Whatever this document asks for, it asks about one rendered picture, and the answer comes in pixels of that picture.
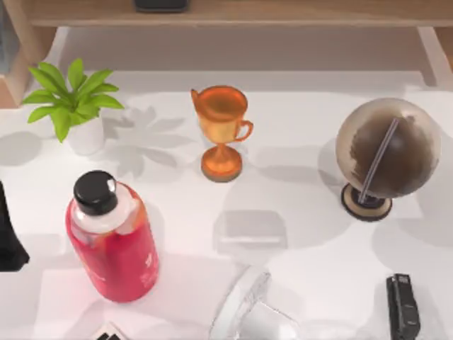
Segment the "orange trophy cup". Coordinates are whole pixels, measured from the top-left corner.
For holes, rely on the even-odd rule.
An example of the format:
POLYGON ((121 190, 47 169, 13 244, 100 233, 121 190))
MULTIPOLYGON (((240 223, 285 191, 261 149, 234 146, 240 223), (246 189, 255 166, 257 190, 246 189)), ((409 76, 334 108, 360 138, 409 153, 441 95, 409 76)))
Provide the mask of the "orange trophy cup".
POLYGON ((230 182, 241 173, 243 161, 241 154, 229 144, 243 142, 254 128, 244 118, 248 100, 242 91, 228 85, 210 86, 201 91, 192 89, 190 95, 200 129, 214 144, 201 157, 202 173, 217 183, 230 182))

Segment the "red bottle with black cap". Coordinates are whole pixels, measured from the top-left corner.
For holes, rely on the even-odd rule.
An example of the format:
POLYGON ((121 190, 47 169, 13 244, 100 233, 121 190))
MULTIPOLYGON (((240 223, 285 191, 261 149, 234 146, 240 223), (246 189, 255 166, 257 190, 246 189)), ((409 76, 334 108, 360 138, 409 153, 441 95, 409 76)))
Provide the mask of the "red bottle with black cap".
POLYGON ((159 274, 149 216, 139 194, 103 170, 88 171, 73 187, 67 235, 95 289, 113 302, 146 295, 159 274))

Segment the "clear glass cup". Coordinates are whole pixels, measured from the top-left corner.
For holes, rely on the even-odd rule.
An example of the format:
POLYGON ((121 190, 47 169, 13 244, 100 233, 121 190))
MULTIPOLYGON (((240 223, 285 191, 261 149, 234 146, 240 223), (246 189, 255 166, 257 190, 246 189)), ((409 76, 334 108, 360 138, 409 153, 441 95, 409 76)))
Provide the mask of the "clear glass cup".
POLYGON ((303 340, 290 316, 265 302, 271 274, 247 266, 235 278, 209 330, 209 340, 303 340))

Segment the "wooden shelf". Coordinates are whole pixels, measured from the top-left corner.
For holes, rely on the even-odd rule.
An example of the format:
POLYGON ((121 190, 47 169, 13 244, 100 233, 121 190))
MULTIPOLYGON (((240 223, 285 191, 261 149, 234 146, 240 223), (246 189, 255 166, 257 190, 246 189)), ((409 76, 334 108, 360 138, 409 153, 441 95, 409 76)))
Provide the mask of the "wooden shelf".
POLYGON ((151 74, 159 89, 203 77, 255 90, 366 91, 420 81, 453 90, 453 0, 0 0, 24 64, 67 29, 61 67, 151 74))

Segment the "brown globe on stand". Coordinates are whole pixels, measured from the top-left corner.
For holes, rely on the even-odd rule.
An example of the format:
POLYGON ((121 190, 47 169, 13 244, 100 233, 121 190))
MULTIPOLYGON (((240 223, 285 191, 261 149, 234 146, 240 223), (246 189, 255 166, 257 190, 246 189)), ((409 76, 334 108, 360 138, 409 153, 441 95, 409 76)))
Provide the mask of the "brown globe on stand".
POLYGON ((420 106, 401 98, 363 103, 336 136, 336 161, 347 181, 340 194, 343 207, 364 222, 384 219, 393 199, 428 182, 440 151, 440 127, 420 106))

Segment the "green plant in white pot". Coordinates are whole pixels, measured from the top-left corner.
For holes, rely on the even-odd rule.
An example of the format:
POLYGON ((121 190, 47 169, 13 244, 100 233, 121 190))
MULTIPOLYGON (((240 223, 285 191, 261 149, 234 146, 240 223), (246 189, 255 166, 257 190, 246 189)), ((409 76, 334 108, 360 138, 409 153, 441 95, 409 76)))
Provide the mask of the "green plant in white pot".
POLYGON ((88 156, 102 149, 105 135, 101 111, 125 108, 113 96, 119 88, 107 82, 113 71, 102 69, 87 75, 80 58, 69 65, 66 75, 47 62, 28 70, 40 85, 22 100, 23 104, 37 106, 30 112, 28 123, 49 118, 57 140, 68 143, 75 154, 88 156))

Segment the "black box on shelf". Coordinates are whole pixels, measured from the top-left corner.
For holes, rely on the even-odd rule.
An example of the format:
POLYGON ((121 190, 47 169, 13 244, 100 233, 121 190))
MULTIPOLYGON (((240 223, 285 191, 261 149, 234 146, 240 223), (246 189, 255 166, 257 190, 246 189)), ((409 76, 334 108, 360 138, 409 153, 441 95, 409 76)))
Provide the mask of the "black box on shelf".
POLYGON ((133 0, 140 12, 179 13, 187 9, 189 0, 133 0))

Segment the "black and white striped object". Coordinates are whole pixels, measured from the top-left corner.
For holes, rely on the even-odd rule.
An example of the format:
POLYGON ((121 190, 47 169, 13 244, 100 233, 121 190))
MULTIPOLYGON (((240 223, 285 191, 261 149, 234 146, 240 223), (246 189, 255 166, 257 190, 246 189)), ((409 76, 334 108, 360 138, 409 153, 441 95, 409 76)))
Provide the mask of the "black and white striped object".
POLYGON ((106 322, 95 331, 91 340, 127 340, 127 338, 113 323, 106 322))

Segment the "black stapler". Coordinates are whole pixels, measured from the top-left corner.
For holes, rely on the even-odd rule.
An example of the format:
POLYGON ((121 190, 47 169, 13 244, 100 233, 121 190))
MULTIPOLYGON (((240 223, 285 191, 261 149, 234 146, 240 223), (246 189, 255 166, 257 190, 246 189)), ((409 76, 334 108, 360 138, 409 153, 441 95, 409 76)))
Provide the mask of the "black stapler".
POLYGON ((420 315, 411 277, 395 273, 386 279, 391 340, 416 340, 420 333, 420 315))

